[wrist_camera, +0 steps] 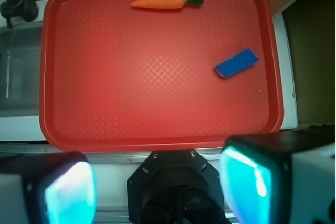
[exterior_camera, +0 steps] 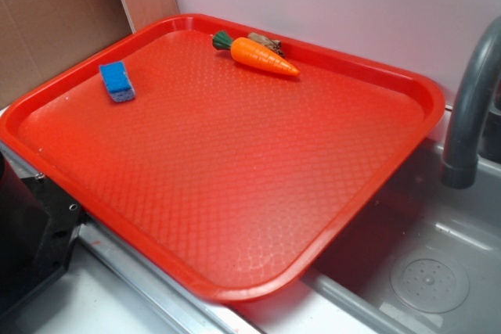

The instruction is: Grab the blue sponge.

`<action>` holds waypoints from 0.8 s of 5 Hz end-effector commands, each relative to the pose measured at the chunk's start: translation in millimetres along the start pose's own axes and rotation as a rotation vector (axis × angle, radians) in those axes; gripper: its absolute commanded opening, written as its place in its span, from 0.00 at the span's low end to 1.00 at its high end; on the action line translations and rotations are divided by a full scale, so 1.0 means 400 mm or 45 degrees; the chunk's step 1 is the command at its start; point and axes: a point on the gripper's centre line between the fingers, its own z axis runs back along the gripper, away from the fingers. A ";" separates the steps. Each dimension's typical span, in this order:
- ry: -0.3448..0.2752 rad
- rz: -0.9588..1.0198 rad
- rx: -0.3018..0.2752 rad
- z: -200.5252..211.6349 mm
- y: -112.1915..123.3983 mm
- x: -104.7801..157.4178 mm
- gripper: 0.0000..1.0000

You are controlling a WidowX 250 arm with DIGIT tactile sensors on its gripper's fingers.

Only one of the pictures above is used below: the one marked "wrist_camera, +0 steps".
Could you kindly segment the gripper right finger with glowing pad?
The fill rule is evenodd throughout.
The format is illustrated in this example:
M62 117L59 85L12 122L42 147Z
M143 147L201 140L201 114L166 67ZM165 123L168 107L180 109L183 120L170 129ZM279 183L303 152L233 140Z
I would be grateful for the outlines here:
M239 223L335 223L332 134L235 135L220 156L220 184Z

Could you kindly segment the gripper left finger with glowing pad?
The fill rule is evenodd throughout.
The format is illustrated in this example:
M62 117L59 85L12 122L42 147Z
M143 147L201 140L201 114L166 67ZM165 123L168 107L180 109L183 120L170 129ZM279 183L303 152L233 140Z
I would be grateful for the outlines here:
M93 223L94 167L80 152L1 157L1 223Z

